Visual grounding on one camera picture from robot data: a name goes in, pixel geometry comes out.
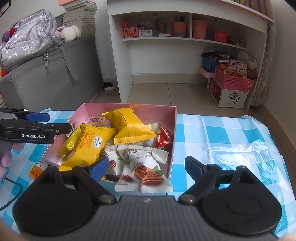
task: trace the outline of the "purple pom-pom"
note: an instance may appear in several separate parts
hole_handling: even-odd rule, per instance
[[[10,39],[10,32],[7,31],[7,32],[5,32],[5,33],[3,34],[2,41],[3,41],[3,42],[8,42],[9,39]]]

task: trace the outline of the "white storage box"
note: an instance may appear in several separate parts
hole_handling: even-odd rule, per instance
[[[140,37],[152,37],[152,29],[140,29],[139,36]]]
[[[218,107],[244,108],[248,92],[222,89],[215,79],[209,79],[207,89],[210,91]]]

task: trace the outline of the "silver screw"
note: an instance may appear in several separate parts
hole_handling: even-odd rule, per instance
[[[104,203],[112,202],[113,199],[114,199],[114,197],[111,196],[111,195],[102,195],[102,196],[100,196],[100,201],[104,202]]]
[[[190,194],[184,194],[180,198],[185,202],[193,202],[195,200],[195,196]]]

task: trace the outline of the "checkered tablecloth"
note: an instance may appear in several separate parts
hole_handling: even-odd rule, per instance
[[[52,123],[65,123],[73,111],[43,112],[50,114]],[[7,177],[20,183],[23,191],[33,182],[29,177],[47,145],[25,144],[22,151],[12,151],[13,165]],[[170,181],[178,198],[194,181],[186,173],[184,160],[193,156],[204,164],[214,163],[223,169],[235,170],[247,166],[279,200],[283,209],[276,234],[296,232],[296,202],[283,157],[279,154],[266,126],[250,116],[223,118],[199,115],[177,115],[176,143]],[[0,207],[11,200],[19,187],[0,182]],[[0,212],[0,217],[17,230],[12,217],[13,204]]]
[[[268,128],[253,117],[178,115],[170,182],[178,198],[194,181],[185,171],[186,156],[224,170],[248,167],[280,202],[283,215],[275,234],[296,232],[296,202],[287,168]]]

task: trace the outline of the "white plush toy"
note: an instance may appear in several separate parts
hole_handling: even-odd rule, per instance
[[[58,27],[57,29],[57,37],[60,39],[65,39],[65,42],[73,41],[74,39],[81,38],[80,29],[73,25],[71,27]]]

